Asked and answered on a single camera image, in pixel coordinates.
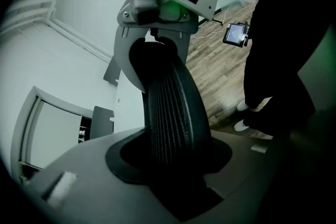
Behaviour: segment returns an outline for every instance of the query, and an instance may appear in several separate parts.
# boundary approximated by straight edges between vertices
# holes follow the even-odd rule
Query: black mount
[[[130,61],[143,85],[146,127],[112,145],[108,168],[130,184],[149,185],[180,221],[209,210],[220,197],[203,175],[219,172],[231,148],[211,138],[197,86],[177,55],[175,43],[139,39]]]

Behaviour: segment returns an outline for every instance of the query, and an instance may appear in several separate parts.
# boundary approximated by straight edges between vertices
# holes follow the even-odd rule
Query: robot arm
[[[130,82],[145,92],[129,60],[129,51],[149,29],[156,38],[172,40],[185,63],[190,35],[198,30],[198,16],[212,19],[216,4],[217,0],[126,0],[118,14],[114,57]]]

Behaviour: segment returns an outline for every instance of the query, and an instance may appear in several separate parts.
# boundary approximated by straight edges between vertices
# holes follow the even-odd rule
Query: black pants
[[[256,108],[264,98],[272,97],[259,112],[248,112],[244,124],[269,135],[290,128],[314,113],[312,101],[289,61],[290,50],[268,48],[263,36],[253,35],[253,45],[246,60],[245,102]]]

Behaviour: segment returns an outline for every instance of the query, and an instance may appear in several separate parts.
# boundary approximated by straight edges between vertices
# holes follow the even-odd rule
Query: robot
[[[216,2],[125,1],[114,56],[143,92],[145,128],[80,143],[37,173],[28,191],[49,219],[250,223],[259,218],[286,159],[290,133],[262,141],[210,131],[185,62],[198,16],[212,19]],[[145,42],[149,30],[156,42]],[[298,155],[309,151],[300,143],[298,148]]]

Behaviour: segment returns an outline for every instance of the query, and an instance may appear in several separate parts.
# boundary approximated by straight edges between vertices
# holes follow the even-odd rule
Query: white pipe
[[[68,26],[67,24],[61,22],[60,20],[56,19],[55,17],[51,18],[51,21],[53,23],[55,23],[56,25],[60,26],[61,28],[63,28],[64,30],[66,30],[67,32],[71,33],[72,35],[74,35],[76,38],[78,38],[79,40],[81,40],[83,43],[89,45],[90,47],[92,47],[94,50],[100,52],[101,54],[105,55],[106,58],[109,59],[109,61],[112,58],[112,55],[109,54],[106,50],[104,50],[103,48],[95,45],[91,40],[89,40],[87,37],[83,36],[82,34],[78,33],[76,30],[74,30],[73,28],[71,28],[70,26]]]
[[[63,36],[70,39],[72,42],[76,43],[81,48],[83,48],[83,49],[87,50],[88,52],[92,53],[93,55],[97,56],[98,58],[100,58],[104,62],[110,63],[111,58],[106,57],[106,55],[102,54],[100,51],[96,50],[94,47],[88,46],[87,43],[83,42],[78,37],[76,37],[72,33],[70,33],[69,31],[67,31],[67,30],[63,29],[62,27],[58,26],[57,24],[55,24],[51,20],[47,20],[46,23],[51,28],[53,28],[54,30],[58,31]]]
[[[30,10],[28,12],[24,12],[24,13],[20,13],[16,16],[13,16],[12,18],[5,20],[2,25],[1,25],[1,29],[4,29],[8,26],[10,26],[11,24],[18,22],[22,19],[28,18],[30,16],[35,16],[35,15],[42,15],[44,13],[47,13],[49,11],[48,8],[38,8],[38,9],[33,9]]]
[[[32,23],[32,22],[36,22],[37,20],[44,20],[44,19],[45,19],[45,17],[33,18],[33,19],[30,19],[30,20],[25,20],[25,21],[23,21],[19,24],[12,25],[12,26],[6,28],[5,30],[3,30],[2,32],[0,32],[0,36],[2,36],[3,34],[7,33],[8,31],[11,31],[14,28],[17,28],[19,26],[26,25],[26,24],[29,24],[29,23]]]
[[[43,4],[43,3],[48,3],[51,2],[51,11],[53,11],[55,5],[56,5],[56,0],[25,0],[25,1],[21,1],[18,3],[15,3],[13,5],[11,5],[7,10],[6,13],[10,13],[16,9],[19,8],[25,8],[27,6],[32,6],[32,5],[37,5],[37,4]]]

